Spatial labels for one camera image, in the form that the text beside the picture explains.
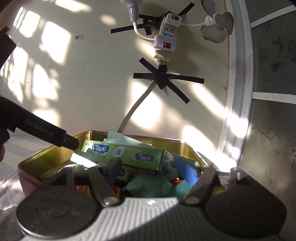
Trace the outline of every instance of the screw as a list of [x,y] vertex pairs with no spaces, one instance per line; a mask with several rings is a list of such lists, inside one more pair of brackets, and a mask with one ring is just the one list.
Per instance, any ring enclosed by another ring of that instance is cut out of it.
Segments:
[[189,204],[189,205],[196,205],[196,204],[198,204],[200,202],[200,200],[197,198],[197,197],[194,197],[194,196],[192,196],[192,197],[187,197],[186,199],[185,199],[185,203],[186,204]]
[[103,202],[106,205],[115,205],[115,204],[119,203],[119,199],[117,197],[105,197]]

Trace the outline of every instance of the fan blade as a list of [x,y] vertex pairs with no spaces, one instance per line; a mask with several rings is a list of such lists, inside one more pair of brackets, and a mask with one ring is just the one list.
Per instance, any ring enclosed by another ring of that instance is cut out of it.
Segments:
[[218,28],[215,25],[203,26],[201,32],[204,38],[214,43],[222,43],[226,39],[226,30],[224,28]]
[[215,12],[215,3],[211,0],[201,0],[201,5],[206,14],[208,14],[210,17],[214,17]]
[[233,31],[233,16],[230,12],[225,12],[222,16],[225,20],[225,28],[227,29],[227,32],[230,35]]

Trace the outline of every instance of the floor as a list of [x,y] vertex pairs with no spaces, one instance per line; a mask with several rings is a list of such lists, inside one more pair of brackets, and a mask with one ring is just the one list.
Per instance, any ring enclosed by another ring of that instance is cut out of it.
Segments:
[[[247,0],[251,22],[291,5],[288,0]],[[252,29],[255,76],[250,123],[239,167],[279,197],[287,208],[281,237],[296,239],[296,11]]]
[[[178,13],[190,2],[145,0],[140,13]],[[187,22],[201,23],[206,13],[199,0],[192,2],[196,6]],[[224,1],[215,3],[223,13]],[[119,1],[14,0],[6,21],[14,22],[9,34],[17,48],[2,68],[0,94],[69,134],[116,131],[150,84],[132,78],[134,72],[148,72],[138,61],[144,57],[157,66],[152,45],[133,31],[110,34],[111,28],[131,24]],[[205,41],[199,28],[181,26],[168,71],[205,78],[205,84],[172,80],[191,100],[187,105],[170,89],[155,88],[124,132],[182,139],[213,160],[224,118],[228,61],[227,41]]]

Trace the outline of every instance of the butterfly pattern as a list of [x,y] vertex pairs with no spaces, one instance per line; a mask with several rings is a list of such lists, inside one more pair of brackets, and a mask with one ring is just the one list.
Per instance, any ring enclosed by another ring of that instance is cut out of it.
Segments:
[[259,69],[262,71],[263,63],[268,60],[268,49],[263,48],[262,45],[259,45],[259,52],[258,52],[258,62],[259,62]]
[[296,64],[296,39],[291,35],[284,34],[285,44],[288,45],[288,53],[285,57],[290,58],[290,60]]
[[252,130],[260,133],[260,141],[264,146],[271,142],[275,137],[280,140],[281,132],[285,129],[282,126],[284,109],[281,103],[273,101],[265,101],[265,113],[263,114],[262,122],[256,123]]
[[272,43],[275,45],[279,45],[279,55],[280,55],[280,53],[285,49],[285,46],[284,46],[283,39],[279,35],[277,36],[278,36],[278,39],[273,41]]
[[276,72],[279,69],[279,63],[270,63],[269,61],[269,66],[268,66],[273,72]]
[[291,174],[294,174],[296,171],[296,142],[294,142],[290,146],[290,151],[286,152],[285,155],[294,157],[294,160],[292,161],[292,165],[291,165]]
[[267,33],[269,30],[270,30],[270,24],[269,23],[264,24],[263,25],[263,32]]

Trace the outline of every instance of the white cable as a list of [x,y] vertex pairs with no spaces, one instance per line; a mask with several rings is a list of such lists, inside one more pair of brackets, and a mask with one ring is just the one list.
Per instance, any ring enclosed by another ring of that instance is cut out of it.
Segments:
[[154,43],[154,39],[147,38],[147,37],[143,36],[142,34],[140,34],[136,21],[133,21],[133,28],[135,30],[136,35],[138,35],[141,39]]
[[133,105],[133,107],[129,110],[129,112],[124,117],[120,127],[118,128],[118,131],[117,131],[118,133],[123,132],[124,128],[126,127],[126,124],[128,123],[129,119],[131,118],[135,110],[144,101],[144,99],[146,99],[146,97],[151,93],[151,91],[154,89],[155,86],[156,86],[156,82],[155,80],[153,80],[152,83],[147,88],[147,90],[144,92],[144,94],[142,94],[142,96],[136,101],[136,103]]
[[199,24],[182,23],[182,25],[197,27],[197,26],[205,26],[205,23],[199,23]]

